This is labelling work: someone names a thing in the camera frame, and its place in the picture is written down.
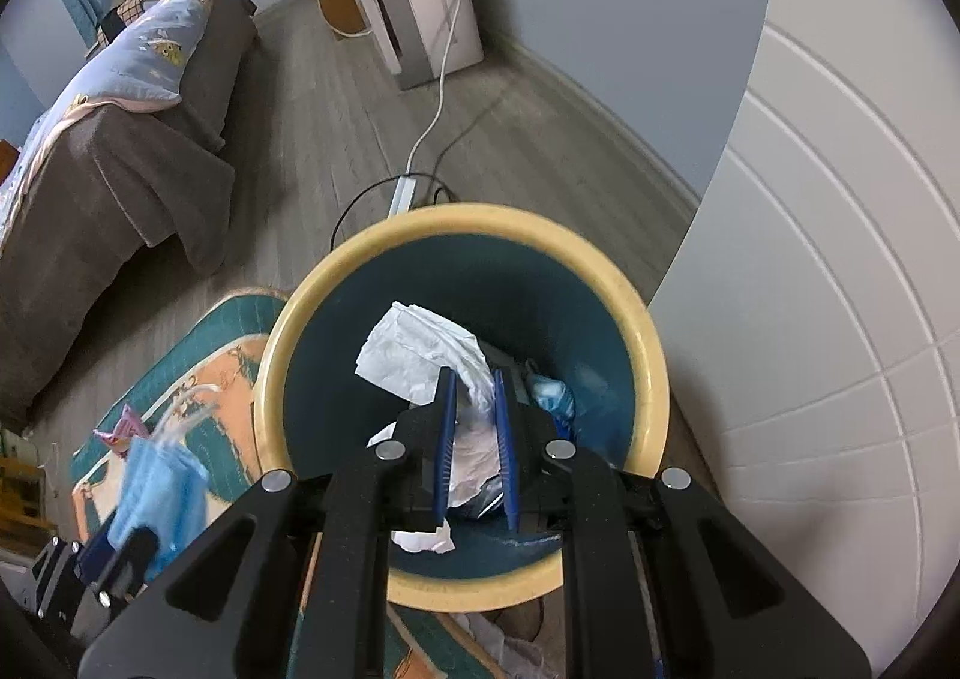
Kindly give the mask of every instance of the crumpled paper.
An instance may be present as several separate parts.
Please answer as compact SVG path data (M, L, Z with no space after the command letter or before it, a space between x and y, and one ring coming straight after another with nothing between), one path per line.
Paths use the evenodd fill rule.
M414 405L433 401L440 368L456 371L457 426L450 470L451 507L476 497L484 482L500 473L493 425L493 376L477 339L467 329L419 305L394 302L376 323L356 360L356 374ZM371 444L392 436L384 428ZM407 551L449 551L453 543L436 533L395 533ZM397 540L398 535L421 538Z

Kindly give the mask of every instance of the power strip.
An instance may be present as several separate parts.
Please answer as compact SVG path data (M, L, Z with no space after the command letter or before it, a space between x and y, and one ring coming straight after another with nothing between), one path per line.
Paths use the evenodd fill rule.
M414 201L414 192L416 191L416 179L410 176L403 176L397 181L397 188L394 189L394 199L390 201L390 212L387 219L397 214L406 214L410 210Z

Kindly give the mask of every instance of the yellow trash can rim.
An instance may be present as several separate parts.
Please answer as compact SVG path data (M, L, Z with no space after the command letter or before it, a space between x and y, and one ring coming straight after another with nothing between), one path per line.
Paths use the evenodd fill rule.
M527 211L478 203L431 206L354 235L304 278L270 334L254 389L253 430L263 471L293 470L283 429L287 369L314 311L354 270L378 254L434 235L491 235L523 244L565 265L606 307L623 338L634 376L634 434L624 470L654 476L664 455L669 387L664 352L640 295L616 265L580 235ZM392 603L437 612L502 609L563 584L560 551L512 572L479 579L434 579L390 569Z

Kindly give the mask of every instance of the gray floor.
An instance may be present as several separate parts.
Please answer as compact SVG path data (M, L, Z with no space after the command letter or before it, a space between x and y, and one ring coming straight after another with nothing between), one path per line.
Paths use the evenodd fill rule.
M224 133L223 157L237 172L224 266L198 278L176 240L136 254L32 409L32 439L52 462L48 513L66 536L76 531L69 454L109 406L219 295L296 287L326 254L353 195L402 171L436 107L436 85L398 92L369 40L333 40L314 0L290 0L257 23L261 39L241 68ZM529 209L576 230L648 301L692 217L634 145L600 129L563 88L497 54L448 79L445 112L415 168L436 169L464 200ZM344 235L381 219L390 195L388 185L356 206ZM666 459L709 483L682 423L673 423ZM538 641L555 660L562 616L562 599L550 596Z

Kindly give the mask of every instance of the trash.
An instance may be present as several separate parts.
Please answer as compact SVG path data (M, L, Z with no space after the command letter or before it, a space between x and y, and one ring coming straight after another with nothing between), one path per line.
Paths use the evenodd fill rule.
M440 368L456 371L457 428L450 471L451 507L476 497L484 483L499 473L493 426L493 377L476 337L467 329L426 308L394 302L371 330L356 364L359 377L414 405L433 401ZM387 431L384 428L373 438L382 441L390 437ZM411 535L424 537L419 542L421 548L437 543L437 533Z
M490 345L487 341L480 341L480 350L483 351L483 355L487 358L487 365L490 366L491 372L497 368L503 371L510 371L510 381L514 384L514 394L517 395L517 402L523 405L530 405L531 402L530 396L527 394L527 385L523 381L523 376L526 372L525 367L520 365L510 354L499 350L495 345Z
M404 551L414 554L420 551L445 554L456 548L450 538L450 523L446 519L443 520L443 526L432 533L401 533L400 530L395 530L391 539Z
M367 448L375 446L381 441L389 441L394 437L396 428L397 423L395 422L387 425L386 428L383 428L368 440ZM443 554L456 548L450 538L450 523L446 519L443 520L443 525L432 533L404 533L400 530L394 530L390 534L390 538L401 549L414 554L420 551L435 551L437 554Z
M107 448L116 454L120 459L127 459L127 452L130 450L131 438L149 438L150 430L144 425L140 415L134 411L128 404L124 404L123 411L120 413L120 420L114 426L112 432L104 432L95 429L93 434L99 438Z
M531 642L505 636L482 614L453 614L451 618L467 631L484 652L514 679L556 679L544 661L541 649Z
M553 417L557 436L565 441L573 441L575 437L573 420L577 412L573 402L573 391L568 385L555 378L530 372L527 374L527 387L534 403Z
M120 500L107 540L118 549L138 527L149 527L157 534L157 556L147 569L147 581L157 577L206 527L209 474L181 441L208 418L212 406L204 405L171 421L186 401L206 390L220 391L212 384L188 389L167 409L150 439L131 439Z
M454 514L460 519L480 519L496 511L496 508L502 504L503 479L498 473L484 482L477 497L472 497L462 506L458 506Z

